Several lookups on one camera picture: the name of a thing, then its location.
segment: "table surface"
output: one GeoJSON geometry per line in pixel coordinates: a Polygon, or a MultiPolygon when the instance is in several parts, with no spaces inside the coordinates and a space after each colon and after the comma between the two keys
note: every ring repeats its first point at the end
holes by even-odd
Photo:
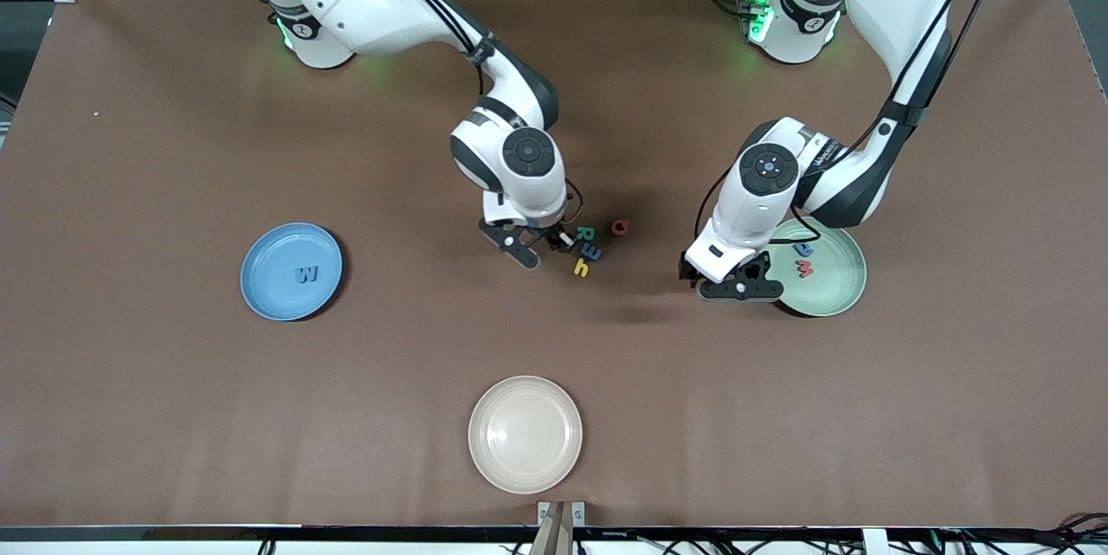
{"type": "MultiPolygon", "coordinates": [[[[632,220],[588,278],[480,236],[443,45],[305,69],[256,0],[54,14],[0,153],[0,523],[1053,526],[1108,507],[1108,195],[1066,0],[986,0],[831,319],[676,279],[708,184],[772,117],[851,141],[889,78],[850,25],[808,65],[708,0],[458,0],[558,86],[581,224],[632,220]],[[238,291],[312,220],[349,275],[283,325],[238,291]],[[511,374],[577,401],[573,473],[497,491],[470,411],[511,374]]],[[[962,13],[970,0],[958,0],[962,13]]]]}

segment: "white plate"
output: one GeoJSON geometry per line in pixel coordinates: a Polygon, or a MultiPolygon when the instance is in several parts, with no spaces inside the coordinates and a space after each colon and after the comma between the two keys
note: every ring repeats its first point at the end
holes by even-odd
{"type": "Polygon", "coordinates": [[[484,479],[512,494],[557,485],[577,463],[584,432],[577,405],[534,374],[496,382],[470,417],[470,455],[484,479]]]}

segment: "green plate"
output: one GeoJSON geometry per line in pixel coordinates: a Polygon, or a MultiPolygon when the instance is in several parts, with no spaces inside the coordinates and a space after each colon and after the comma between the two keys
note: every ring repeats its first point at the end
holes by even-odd
{"type": "MultiPolygon", "coordinates": [[[[862,248],[847,230],[827,228],[814,218],[804,218],[819,230],[812,240],[812,255],[804,258],[791,244],[770,246],[767,278],[784,286],[781,304],[801,315],[831,317],[854,306],[865,290],[865,258],[862,248]],[[811,263],[811,275],[800,277],[797,261],[811,263]]],[[[806,239],[812,233],[799,220],[787,220],[773,232],[773,239],[806,239]]]]}

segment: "white robot link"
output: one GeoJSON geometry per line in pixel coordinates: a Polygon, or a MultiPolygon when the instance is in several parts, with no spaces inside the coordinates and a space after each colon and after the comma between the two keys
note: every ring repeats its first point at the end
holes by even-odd
{"type": "MultiPolygon", "coordinates": [[[[771,58],[799,63],[831,39],[843,2],[889,70],[893,89],[863,138],[839,144],[792,117],[769,121],[743,142],[711,216],[681,256],[680,278],[708,299],[780,298],[766,279],[772,232],[792,207],[831,228],[858,226],[884,195],[893,162],[946,70],[951,0],[755,0],[748,39],[771,58]]],[[[792,244],[794,240],[772,240],[792,244]]]]}
{"type": "Polygon", "coordinates": [[[557,121],[554,85],[451,0],[265,0],[286,45],[314,69],[334,69],[353,54],[387,55],[424,42],[455,47],[493,89],[451,133],[455,164],[483,191],[479,228],[526,268],[532,246],[546,239],[568,250],[562,228],[565,163],[546,129],[557,121]],[[530,240],[522,240],[523,230],[530,240]]]}

